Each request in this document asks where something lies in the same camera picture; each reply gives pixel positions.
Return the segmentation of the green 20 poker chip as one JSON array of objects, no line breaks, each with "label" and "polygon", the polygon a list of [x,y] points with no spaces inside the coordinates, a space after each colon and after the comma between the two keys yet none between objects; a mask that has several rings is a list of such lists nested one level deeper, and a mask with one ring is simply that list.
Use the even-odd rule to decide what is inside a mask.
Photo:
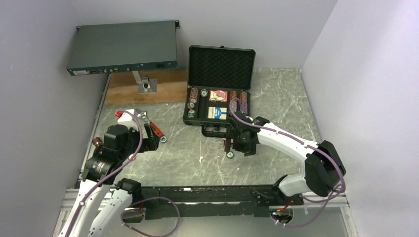
[{"label": "green 20 poker chip", "polygon": [[228,159],[233,159],[233,158],[235,157],[235,155],[234,155],[234,153],[233,153],[232,151],[230,151],[230,152],[227,152],[227,153],[226,153],[226,157],[227,157]]}]

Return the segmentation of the blue Texas Hold'em card deck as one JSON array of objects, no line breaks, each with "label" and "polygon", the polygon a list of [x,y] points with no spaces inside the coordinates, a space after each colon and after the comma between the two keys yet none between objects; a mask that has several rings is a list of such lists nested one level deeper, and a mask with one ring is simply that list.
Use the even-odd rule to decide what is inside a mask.
[{"label": "blue Texas Hold'em card deck", "polygon": [[226,107],[208,107],[208,119],[214,120],[227,120],[227,108]]}]

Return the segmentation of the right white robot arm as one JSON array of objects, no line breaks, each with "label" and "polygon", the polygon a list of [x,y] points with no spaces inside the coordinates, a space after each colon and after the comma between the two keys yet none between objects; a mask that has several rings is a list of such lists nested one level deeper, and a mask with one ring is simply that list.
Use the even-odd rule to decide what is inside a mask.
[{"label": "right white robot arm", "polygon": [[249,118],[237,111],[230,115],[233,129],[233,149],[252,156],[257,145],[274,148],[302,166],[302,171],[280,178],[272,192],[278,205],[284,205],[294,195],[313,192],[320,197],[333,198],[346,190],[342,161],[334,145],[324,140],[309,141],[280,129],[262,117]]}]

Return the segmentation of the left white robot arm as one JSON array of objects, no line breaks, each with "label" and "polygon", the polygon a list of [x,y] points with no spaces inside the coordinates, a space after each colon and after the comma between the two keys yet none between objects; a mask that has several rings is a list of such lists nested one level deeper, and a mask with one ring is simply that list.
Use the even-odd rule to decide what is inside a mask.
[{"label": "left white robot arm", "polygon": [[82,181],[70,215],[60,237],[99,237],[111,219],[126,207],[136,207],[142,201],[141,184],[124,178],[102,210],[99,207],[110,191],[116,176],[137,153],[155,151],[160,138],[145,124],[121,122],[108,127],[103,138],[94,138],[93,156],[85,163]]}]

